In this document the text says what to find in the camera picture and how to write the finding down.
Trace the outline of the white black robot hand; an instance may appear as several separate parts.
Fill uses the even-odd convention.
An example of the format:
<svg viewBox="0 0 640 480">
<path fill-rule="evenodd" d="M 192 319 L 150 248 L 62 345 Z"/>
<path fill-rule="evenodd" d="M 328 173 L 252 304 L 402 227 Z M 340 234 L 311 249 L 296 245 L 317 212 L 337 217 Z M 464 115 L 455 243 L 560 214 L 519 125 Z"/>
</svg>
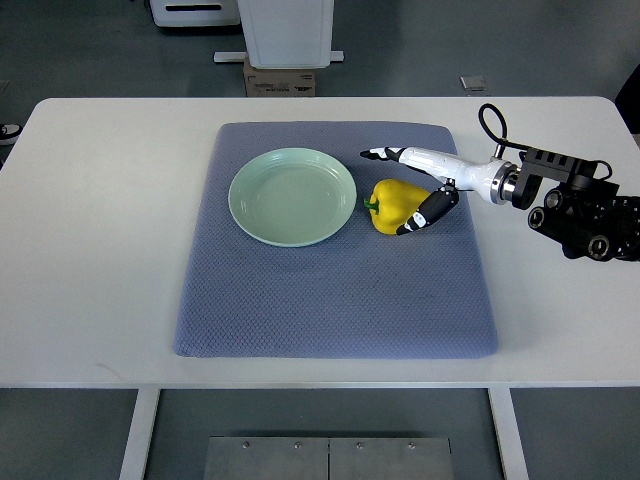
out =
<svg viewBox="0 0 640 480">
<path fill-rule="evenodd" d="M 404 235 L 427 228 L 452 210 L 461 191 L 474 191 L 483 200 L 504 204 L 510 200 L 519 169 L 497 158 L 485 164 L 473 164 L 453 154 L 434 150 L 410 148 L 376 148 L 365 150 L 361 156 L 371 160 L 395 161 L 425 173 L 441 182 L 430 192 L 396 234 Z"/>
</svg>

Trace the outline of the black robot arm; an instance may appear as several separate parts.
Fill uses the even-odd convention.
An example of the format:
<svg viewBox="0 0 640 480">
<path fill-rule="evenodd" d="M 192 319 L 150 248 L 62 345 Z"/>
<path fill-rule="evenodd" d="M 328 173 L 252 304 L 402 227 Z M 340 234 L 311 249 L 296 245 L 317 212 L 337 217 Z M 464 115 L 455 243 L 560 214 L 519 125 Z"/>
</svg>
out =
<svg viewBox="0 0 640 480">
<path fill-rule="evenodd" d="M 639 260 L 639 198 L 621 196 L 602 160 L 585 160 L 511 142 L 500 110 L 478 111 L 484 132 L 496 143 L 495 158 L 519 152 L 520 165 L 505 163 L 490 184 L 490 201 L 528 212 L 528 226 L 556 241 L 569 259 Z"/>
</svg>

